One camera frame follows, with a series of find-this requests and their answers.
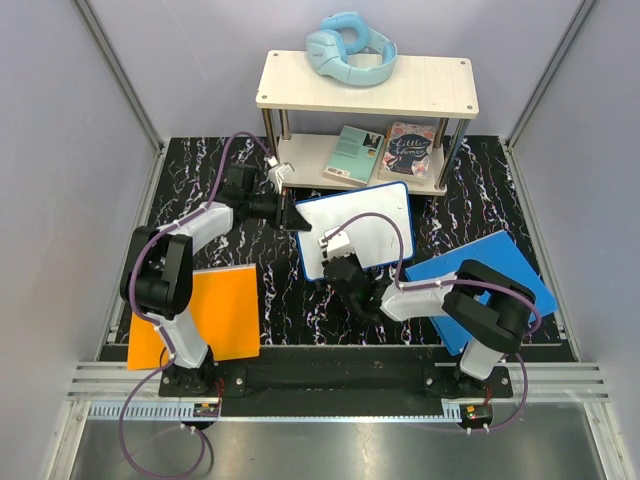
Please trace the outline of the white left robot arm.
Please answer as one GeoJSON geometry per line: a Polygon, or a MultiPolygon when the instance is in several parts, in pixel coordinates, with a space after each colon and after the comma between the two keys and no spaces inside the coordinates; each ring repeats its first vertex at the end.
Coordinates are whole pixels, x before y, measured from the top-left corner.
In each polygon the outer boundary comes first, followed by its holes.
{"type": "Polygon", "coordinates": [[[204,364],[212,357],[211,348],[189,311],[194,256],[247,219],[262,219],[276,230],[309,232],[311,224],[284,187],[284,179],[293,172],[290,164],[270,158],[271,187],[261,193],[255,186],[258,169],[234,163],[211,200],[178,220],[161,227],[141,226],[132,234],[121,298],[153,325],[168,350],[169,364],[183,370],[181,384],[193,395],[208,394],[216,382],[216,372],[204,364]]]}

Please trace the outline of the blue-framed whiteboard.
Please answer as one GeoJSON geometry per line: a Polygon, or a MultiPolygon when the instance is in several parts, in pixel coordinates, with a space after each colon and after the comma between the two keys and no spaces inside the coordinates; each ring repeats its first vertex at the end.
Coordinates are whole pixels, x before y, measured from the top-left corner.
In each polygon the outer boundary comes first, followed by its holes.
{"type": "Polygon", "coordinates": [[[301,265],[310,282],[324,277],[318,240],[362,213],[367,216],[346,227],[362,267],[384,266],[415,255],[409,190],[403,182],[316,197],[296,207],[312,225],[311,231],[297,234],[301,265]]]}

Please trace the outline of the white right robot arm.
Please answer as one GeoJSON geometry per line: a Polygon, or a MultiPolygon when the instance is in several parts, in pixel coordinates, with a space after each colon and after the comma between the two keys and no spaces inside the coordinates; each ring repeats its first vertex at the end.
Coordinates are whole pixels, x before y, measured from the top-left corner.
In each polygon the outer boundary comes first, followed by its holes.
{"type": "Polygon", "coordinates": [[[490,383],[502,357],[516,354],[541,321],[535,295],[489,266],[465,260],[459,269],[423,281],[376,281],[355,254],[323,262],[326,281],[359,321],[384,325],[418,317],[447,316],[471,336],[464,348],[454,384],[466,396],[476,396],[490,383]]]}

